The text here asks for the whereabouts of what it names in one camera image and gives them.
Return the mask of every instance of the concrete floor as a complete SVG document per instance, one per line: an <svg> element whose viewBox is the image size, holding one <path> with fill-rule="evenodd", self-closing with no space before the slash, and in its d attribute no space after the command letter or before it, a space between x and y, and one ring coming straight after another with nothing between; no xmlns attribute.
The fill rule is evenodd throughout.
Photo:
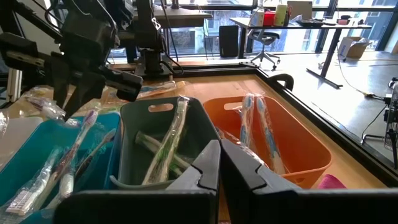
<svg viewBox="0 0 398 224"><path fill-rule="evenodd" d="M294 77L293 93L307 105L326 113L335 125L339 126L353 139L360 141L360 136L366 126L376 117L385 106L383 101L367 99L360 92L350 87L343 78L337 56L332 60L327 78L343 88L336 90L330 85L321 82L306 72L306 68L316 68L318 62L323 62L326 55L299 54L280 55L281 63L276 71L272 72L272 64L263 61L262 68L268 74L288 73ZM387 84L392 77L398 77L398 54L386 52L365 52L360 60L341 62L341 69L347 81L355 88L385 96L392 93ZM365 132L366 134L384 135L386 123L382 114ZM375 151L376 157L389 165L392 163L392 151L384 148L383 141L366 141Z"/></svg>

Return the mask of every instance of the cardboard box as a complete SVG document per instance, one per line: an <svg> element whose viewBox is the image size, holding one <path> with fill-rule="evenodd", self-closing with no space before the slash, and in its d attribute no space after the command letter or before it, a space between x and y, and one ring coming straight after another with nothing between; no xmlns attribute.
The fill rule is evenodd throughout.
<svg viewBox="0 0 398 224"><path fill-rule="evenodd" d="M253 19L251 20L251 25L252 26L262 26L262 24L264 23L264 10L263 9L254 9L252 11L252 14L255 13Z"/></svg>
<svg viewBox="0 0 398 224"><path fill-rule="evenodd" d="M346 58L361 58L369 40L362 37L344 37L338 48L338 55Z"/></svg>

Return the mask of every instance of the pink object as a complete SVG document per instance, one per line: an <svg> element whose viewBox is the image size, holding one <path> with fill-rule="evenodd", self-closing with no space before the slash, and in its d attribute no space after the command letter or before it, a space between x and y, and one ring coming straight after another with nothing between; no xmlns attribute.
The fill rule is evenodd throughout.
<svg viewBox="0 0 398 224"><path fill-rule="evenodd" d="M327 174L319 184L318 189L346 189L346 186L335 176Z"/></svg>

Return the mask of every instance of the office chair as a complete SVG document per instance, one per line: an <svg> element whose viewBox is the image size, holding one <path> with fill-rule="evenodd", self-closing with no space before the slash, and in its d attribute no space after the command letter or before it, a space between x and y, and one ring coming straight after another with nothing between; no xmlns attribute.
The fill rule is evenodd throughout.
<svg viewBox="0 0 398 224"><path fill-rule="evenodd" d="M259 41L260 43L262 43L262 51L261 53L259 53L257 56L255 56L251 62L260 59L260 62L262 62L262 59L267 59L268 61L272 62L274 64L273 66L273 70L276 69L276 64L273 61L273 59L271 58L277 58L278 61L277 63L280 63L280 58L276 55L270 54L270 53L266 53L265 52L265 47L272 44L273 42L275 42L276 39L280 38L282 31L281 30L251 30L248 38L252 39L252 40L256 40Z"/></svg>

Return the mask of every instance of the glass wall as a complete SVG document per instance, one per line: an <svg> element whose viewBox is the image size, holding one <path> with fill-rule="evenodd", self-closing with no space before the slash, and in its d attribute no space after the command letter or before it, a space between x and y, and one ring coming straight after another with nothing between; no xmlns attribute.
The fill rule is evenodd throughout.
<svg viewBox="0 0 398 224"><path fill-rule="evenodd" d="M191 54L219 54L218 41L220 26L234 25L229 18L250 17L249 11L204 11L213 16L205 19L204 27L172 29L175 47L178 55ZM169 38L170 54L175 55L171 39Z"/></svg>
<svg viewBox="0 0 398 224"><path fill-rule="evenodd" d="M283 4L287 4L288 0L268 0L264 2L265 6L276 6L278 4L280 4L281 2ZM313 6L328 6L329 5L330 0L313 0L312 1L312 5Z"/></svg>
<svg viewBox="0 0 398 224"><path fill-rule="evenodd" d="M363 20L366 25L372 26L372 29L351 29L341 32L340 40L344 37L364 37L369 39L370 45L368 49L375 49L383 36L384 31L390 21L392 12L336 12L333 19L339 18L341 15L350 15L353 22ZM334 30L330 30L325 41L323 50L328 50L333 38Z"/></svg>
<svg viewBox="0 0 398 224"><path fill-rule="evenodd" d="M339 7L380 7L395 6L398 0L343 0L338 1Z"/></svg>
<svg viewBox="0 0 398 224"><path fill-rule="evenodd" d="M321 19L325 12L313 12L312 17ZM313 52L317 46L320 30L318 29L297 29L281 30L282 35L270 46L266 46L268 52ZM260 52L262 44L254 41L253 52Z"/></svg>
<svg viewBox="0 0 398 224"><path fill-rule="evenodd" d="M172 0L167 0L167 4L171 4ZM155 0L155 4L160 4L160 0ZM199 5L199 6L217 6L217 5L234 5L234 6L252 6L253 0L179 0L180 5Z"/></svg>

